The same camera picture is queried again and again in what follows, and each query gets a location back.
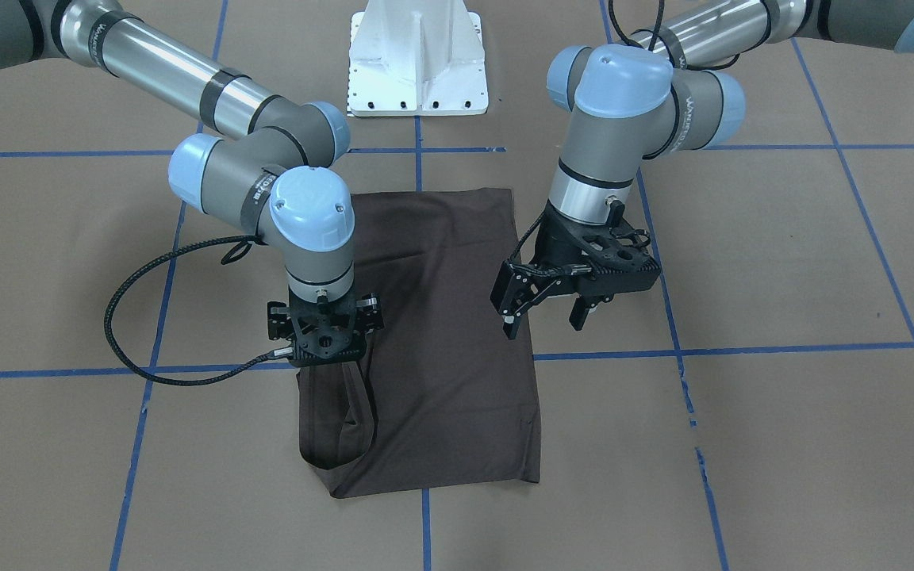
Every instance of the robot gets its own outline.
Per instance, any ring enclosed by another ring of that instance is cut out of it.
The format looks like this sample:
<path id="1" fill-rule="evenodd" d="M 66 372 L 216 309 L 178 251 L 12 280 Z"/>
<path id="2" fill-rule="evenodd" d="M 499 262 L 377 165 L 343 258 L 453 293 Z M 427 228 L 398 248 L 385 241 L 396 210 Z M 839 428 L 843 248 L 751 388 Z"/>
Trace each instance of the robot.
<path id="1" fill-rule="evenodd" d="M 547 205 L 493 288 L 510 339 L 547 297 L 577 295 L 570 324 L 580 330 L 598 304 L 654 285 L 661 268 L 647 233 L 624 219 L 639 165 L 728 140 L 746 98 L 720 62 L 794 36 L 914 53 L 914 0 L 713 0 L 621 33 L 621 43 L 555 57 L 548 93 L 570 126 Z M 168 183 L 188 205 L 283 253 L 289 303 L 268 304 L 268 333 L 290 344 L 268 358 L 308 366 L 365 354 L 365 335 L 383 321 L 377 297 L 355 292 L 355 213 L 348 186 L 327 170 L 351 142 L 343 113 L 294 104 L 115 0 L 0 0 L 0 69 L 43 58 L 101 68 L 224 135 L 184 140 Z M 536 253 L 520 263 L 534 230 Z"/>

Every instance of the black cloth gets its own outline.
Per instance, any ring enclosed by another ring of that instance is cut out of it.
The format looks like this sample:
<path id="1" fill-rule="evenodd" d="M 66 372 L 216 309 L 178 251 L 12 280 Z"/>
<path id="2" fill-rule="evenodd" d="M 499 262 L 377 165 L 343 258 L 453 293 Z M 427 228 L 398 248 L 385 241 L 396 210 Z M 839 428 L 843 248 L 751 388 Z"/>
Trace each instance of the black cloth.
<path id="1" fill-rule="evenodd" d="M 489 295 L 517 242 L 508 190 L 355 195 L 355 292 L 385 327 L 298 373 L 301 456 L 335 498 L 540 475 L 531 340 Z"/>

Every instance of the white plastic bracket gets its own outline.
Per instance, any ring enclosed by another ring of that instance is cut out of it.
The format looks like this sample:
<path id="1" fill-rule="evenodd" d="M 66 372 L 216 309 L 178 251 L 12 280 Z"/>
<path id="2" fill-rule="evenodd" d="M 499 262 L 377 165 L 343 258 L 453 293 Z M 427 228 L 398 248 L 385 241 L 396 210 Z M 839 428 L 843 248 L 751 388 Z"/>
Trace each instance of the white plastic bracket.
<path id="1" fill-rule="evenodd" d="M 351 18 L 348 112 L 480 115 L 489 108 L 482 19 L 463 0 L 369 0 Z"/>

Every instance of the black mount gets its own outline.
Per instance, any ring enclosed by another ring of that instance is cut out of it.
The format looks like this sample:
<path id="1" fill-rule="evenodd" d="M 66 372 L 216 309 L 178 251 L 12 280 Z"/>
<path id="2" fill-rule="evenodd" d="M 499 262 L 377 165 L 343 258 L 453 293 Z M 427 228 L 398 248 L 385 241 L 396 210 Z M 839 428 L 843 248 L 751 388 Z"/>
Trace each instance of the black mount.
<path id="1" fill-rule="evenodd" d="M 651 239 L 624 220 L 624 210 L 623 202 L 613 200 L 605 224 L 588 225 L 564 217 L 551 202 L 545 205 L 534 257 L 527 264 L 505 260 L 493 285 L 490 299 L 508 339 L 517 337 L 521 318 L 545 297 L 576 293 L 570 325 L 580 331 L 599 303 L 654 285 L 661 266 L 648 254 Z"/>
<path id="2" fill-rule="evenodd" d="M 333 302 L 320 296 L 315 304 L 289 293 L 288 301 L 267 303 L 267 336 L 290 341 L 294 366 L 358 361 L 366 354 L 367 333 L 383 328 L 374 293 L 356 300 L 348 290 Z"/>

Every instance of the dark gray fabric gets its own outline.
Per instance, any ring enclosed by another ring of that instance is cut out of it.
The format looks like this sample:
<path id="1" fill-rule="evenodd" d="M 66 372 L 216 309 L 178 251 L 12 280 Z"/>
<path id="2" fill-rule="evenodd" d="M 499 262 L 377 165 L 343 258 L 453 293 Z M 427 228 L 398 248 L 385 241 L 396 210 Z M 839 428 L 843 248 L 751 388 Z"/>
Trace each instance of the dark gray fabric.
<path id="1" fill-rule="evenodd" d="M 517 242 L 510 191 L 356 195 L 356 292 L 385 328 L 359 364 L 298 373 L 300 448 L 335 498 L 538 481 L 540 411 L 527 328 L 489 301 Z"/>

